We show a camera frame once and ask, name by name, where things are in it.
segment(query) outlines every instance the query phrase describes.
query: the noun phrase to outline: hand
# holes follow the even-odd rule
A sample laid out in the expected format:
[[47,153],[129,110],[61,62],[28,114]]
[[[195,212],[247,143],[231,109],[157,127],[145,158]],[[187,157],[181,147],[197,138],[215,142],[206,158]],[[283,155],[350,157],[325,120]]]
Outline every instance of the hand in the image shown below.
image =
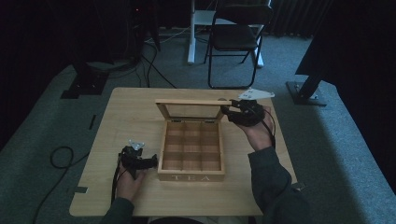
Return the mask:
[[[273,130],[274,124],[271,121],[271,116],[269,115],[271,114],[271,107],[264,105],[263,109],[268,112],[264,112],[265,118],[263,121],[270,130]],[[251,127],[245,127],[242,125],[236,126],[244,131],[245,135],[247,136],[247,140],[255,151],[270,147],[272,145],[271,133],[268,133],[268,130],[261,122]]]
[[128,199],[134,202],[137,192],[139,191],[147,170],[136,172],[137,178],[134,180],[132,175],[125,170],[120,164],[119,179],[117,181],[117,197]]

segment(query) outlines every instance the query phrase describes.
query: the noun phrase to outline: chair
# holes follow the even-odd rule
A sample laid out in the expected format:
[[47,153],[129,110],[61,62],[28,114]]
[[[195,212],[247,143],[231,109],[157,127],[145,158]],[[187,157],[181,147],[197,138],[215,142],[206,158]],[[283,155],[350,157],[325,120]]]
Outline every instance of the chair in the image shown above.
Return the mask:
[[[247,89],[250,87],[256,76],[256,67],[262,47],[262,32],[269,24],[273,16],[273,10],[268,5],[227,5],[220,7],[215,12],[210,30],[209,40],[207,43],[206,58],[209,56],[209,70],[207,84],[212,89]],[[219,19],[230,21],[233,24],[218,23]],[[258,25],[258,31],[253,32],[250,25]],[[246,54],[216,54],[212,53],[213,48],[218,51],[246,51]],[[214,56],[245,56],[241,63],[245,61],[249,53],[257,50],[257,56],[254,61],[253,75],[251,81],[246,86],[213,86],[212,77],[212,57]]]

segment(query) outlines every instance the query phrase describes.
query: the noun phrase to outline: box compartment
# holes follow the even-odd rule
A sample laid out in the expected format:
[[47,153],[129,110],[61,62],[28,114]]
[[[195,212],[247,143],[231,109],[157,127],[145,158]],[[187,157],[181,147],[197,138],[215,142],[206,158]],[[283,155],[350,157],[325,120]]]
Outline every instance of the box compartment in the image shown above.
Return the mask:
[[160,180],[222,181],[225,169],[219,106],[229,102],[157,100],[156,104],[165,118]]

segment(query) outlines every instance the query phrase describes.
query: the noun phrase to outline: black metal stand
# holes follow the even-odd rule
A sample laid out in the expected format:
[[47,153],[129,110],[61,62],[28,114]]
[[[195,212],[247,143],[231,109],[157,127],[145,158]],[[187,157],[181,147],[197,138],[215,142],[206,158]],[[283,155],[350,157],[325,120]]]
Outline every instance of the black metal stand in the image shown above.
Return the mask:
[[80,95],[100,95],[106,85],[108,73],[89,71],[89,74],[76,76],[68,91],[64,91],[61,99],[77,99]]
[[301,91],[304,84],[303,82],[286,82],[293,102],[296,105],[327,105],[319,90],[315,90],[314,93],[310,94],[308,97],[304,97]]

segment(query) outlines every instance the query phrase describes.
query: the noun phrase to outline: white desk leg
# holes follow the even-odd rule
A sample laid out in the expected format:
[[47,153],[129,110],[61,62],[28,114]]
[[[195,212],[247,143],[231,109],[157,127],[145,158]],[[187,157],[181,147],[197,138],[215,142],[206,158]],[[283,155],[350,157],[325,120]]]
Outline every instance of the white desk leg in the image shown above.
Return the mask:
[[259,55],[259,61],[257,62],[258,67],[264,67],[264,62],[262,61],[262,55]]
[[[254,50],[254,55],[257,57],[257,50]],[[259,56],[259,61],[257,62],[258,67],[264,67],[264,61],[262,60],[262,55],[260,54]]]
[[191,0],[191,26],[188,64],[194,64],[195,57],[195,0]]

